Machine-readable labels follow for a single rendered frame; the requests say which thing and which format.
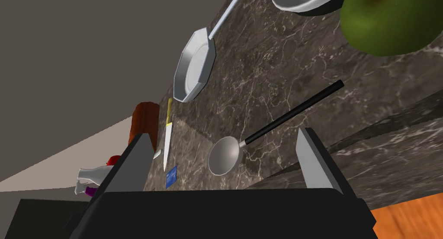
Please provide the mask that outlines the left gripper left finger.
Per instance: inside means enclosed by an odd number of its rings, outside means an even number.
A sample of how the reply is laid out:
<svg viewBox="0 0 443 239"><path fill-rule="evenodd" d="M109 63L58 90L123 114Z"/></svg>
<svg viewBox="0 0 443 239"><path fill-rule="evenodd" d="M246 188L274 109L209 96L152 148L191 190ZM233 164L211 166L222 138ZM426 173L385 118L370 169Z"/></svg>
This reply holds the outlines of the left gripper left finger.
<svg viewBox="0 0 443 239"><path fill-rule="evenodd" d="M105 192L142 191L154 150L148 133L137 134L89 201L89 208Z"/></svg>

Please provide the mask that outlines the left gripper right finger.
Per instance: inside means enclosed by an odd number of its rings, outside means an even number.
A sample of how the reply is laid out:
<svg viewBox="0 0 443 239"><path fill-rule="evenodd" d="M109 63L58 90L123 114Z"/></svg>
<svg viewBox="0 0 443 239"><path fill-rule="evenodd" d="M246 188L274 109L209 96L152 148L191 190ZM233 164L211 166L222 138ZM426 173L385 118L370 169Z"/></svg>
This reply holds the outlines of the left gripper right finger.
<svg viewBox="0 0 443 239"><path fill-rule="evenodd" d="M300 128L296 154L307 188L332 188L352 197L353 190L312 128Z"/></svg>

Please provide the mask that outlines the white bottle with red cap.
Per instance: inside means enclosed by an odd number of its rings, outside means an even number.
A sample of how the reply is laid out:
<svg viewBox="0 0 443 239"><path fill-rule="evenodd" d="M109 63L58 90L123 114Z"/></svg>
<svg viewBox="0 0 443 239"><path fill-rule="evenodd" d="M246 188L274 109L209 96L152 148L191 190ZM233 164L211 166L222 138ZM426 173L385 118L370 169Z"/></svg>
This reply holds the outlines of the white bottle with red cap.
<svg viewBox="0 0 443 239"><path fill-rule="evenodd" d="M105 166L99 166L94 169L80 169L77 179L84 179L100 186L120 157L121 155L110 157Z"/></svg>

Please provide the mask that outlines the blue card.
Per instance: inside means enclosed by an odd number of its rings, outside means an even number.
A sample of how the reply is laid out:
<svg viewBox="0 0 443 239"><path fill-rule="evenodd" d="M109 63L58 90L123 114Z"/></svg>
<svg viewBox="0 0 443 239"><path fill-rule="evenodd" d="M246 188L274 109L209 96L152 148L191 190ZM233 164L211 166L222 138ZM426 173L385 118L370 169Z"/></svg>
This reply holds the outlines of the blue card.
<svg viewBox="0 0 443 239"><path fill-rule="evenodd" d="M174 166L167 174L166 174L166 184L165 188L168 189L171 185L173 185L177 181L177 166Z"/></svg>

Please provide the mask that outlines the white bottle with purple band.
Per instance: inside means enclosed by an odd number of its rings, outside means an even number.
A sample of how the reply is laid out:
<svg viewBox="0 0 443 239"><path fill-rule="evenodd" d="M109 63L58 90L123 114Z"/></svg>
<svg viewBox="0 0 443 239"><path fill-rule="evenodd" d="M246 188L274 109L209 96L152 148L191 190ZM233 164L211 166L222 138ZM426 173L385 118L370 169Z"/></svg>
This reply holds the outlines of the white bottle with purple band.
<svg viewBox="0 0 443 239"><path fill-rule="evenodd" d="M74 192L76 195L78 195L80 193L85 193L86 195L93 197L95 192L97 191L97 189L98 188L87 186L87 183L82 184L80 182L77 182Z"/></svg>

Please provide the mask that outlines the brown bread loaf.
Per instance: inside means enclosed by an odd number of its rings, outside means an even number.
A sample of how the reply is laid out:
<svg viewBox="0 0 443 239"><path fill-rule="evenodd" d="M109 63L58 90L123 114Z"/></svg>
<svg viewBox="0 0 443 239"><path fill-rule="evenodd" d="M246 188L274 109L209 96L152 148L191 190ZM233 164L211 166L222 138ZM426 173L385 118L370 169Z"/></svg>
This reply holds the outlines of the brown bread loaf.
<svg viewBox="0 0 443 239"><path fill-rule="evenodd" d="M153 102L137 104L132 114L132 123L129 132L128 144L141 133L148 133L154 152L157 151L157 137L159 125L160 105Z"/></svg>

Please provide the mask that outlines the grey frying pan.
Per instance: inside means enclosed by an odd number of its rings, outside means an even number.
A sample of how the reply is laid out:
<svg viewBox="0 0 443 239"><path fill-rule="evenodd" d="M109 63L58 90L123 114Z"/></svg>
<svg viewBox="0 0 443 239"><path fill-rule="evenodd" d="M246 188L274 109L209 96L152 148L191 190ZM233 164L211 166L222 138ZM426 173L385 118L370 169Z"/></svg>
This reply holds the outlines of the grey frying pan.
<svg viewBox="0 0 443 239"><path fill-rule="evenodd" d="M239 0L232 0L214 28L193 32L178 61L173 81L173 98L190 102L202 91L209 80L216 58L214 36Z"/></svg>

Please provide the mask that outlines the green apple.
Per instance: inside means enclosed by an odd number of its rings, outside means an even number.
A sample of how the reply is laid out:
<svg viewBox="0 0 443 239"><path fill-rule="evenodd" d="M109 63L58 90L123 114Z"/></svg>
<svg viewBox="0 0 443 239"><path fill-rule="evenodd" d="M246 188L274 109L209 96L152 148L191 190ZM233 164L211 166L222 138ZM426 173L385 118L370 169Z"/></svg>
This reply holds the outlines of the green apple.
<svg viewBox="0 0 443 239"><path fill-rule="evenodd" d="M365 53L413 53L443 32L443 0L345 0L340 25L348 43Z"/></svg>

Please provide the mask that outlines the white bowl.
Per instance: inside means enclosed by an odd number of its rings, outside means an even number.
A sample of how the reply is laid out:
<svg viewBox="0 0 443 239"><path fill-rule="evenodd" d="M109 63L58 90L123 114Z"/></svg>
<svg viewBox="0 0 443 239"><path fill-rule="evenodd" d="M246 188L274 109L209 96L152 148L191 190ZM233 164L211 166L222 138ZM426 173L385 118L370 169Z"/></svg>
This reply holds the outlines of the white bowl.
<svg viewBox="0 0 443 239"><path fill-rule="evenodd" d="M322 16L342 8L344 0L272 0L275 7L299 16Z"/></svg>

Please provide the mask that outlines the yellow-handled knife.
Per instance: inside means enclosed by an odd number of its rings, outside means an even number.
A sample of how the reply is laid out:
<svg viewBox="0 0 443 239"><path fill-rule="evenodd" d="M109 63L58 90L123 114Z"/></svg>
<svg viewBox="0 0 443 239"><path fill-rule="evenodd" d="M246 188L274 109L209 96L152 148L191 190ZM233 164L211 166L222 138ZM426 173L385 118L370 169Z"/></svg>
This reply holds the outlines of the yellow-handled knife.
<svg viewBox="0 0 443 239"><path fill-rule="evenodd" d="M172 98L169 98L167 105L167 119L166 119L166 131L165 131L165 143L164 143L164 154L163 154L163 170L166 171L167 161L170 151L170 141L172 134L172 121L171 121L171 107L172 107Z"/></svg>

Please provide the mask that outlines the black-handled grey ladle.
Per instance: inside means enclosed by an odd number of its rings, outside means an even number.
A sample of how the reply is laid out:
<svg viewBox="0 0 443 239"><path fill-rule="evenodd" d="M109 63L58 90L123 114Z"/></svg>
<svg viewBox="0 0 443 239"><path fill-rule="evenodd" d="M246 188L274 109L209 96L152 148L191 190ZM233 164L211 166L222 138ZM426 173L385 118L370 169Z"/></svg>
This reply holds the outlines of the black-handled grey ladle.
<svg viewBox="0 0 443 239"><path fill-rule="evenodd" d="M226 136L220 139L212 147L208 157L208 167L210 172L215 176L223 176L231 172L233 169L239 166L243 160L243 147L279 127L281 124L292 119L296 115L314 106L316 103L332 95L342 87L344 87L344 82L342 80L337 80L333 84L321 90L319 93L302 102L295 108L291 109L242 141L239 141L232 136Z"/></svg>

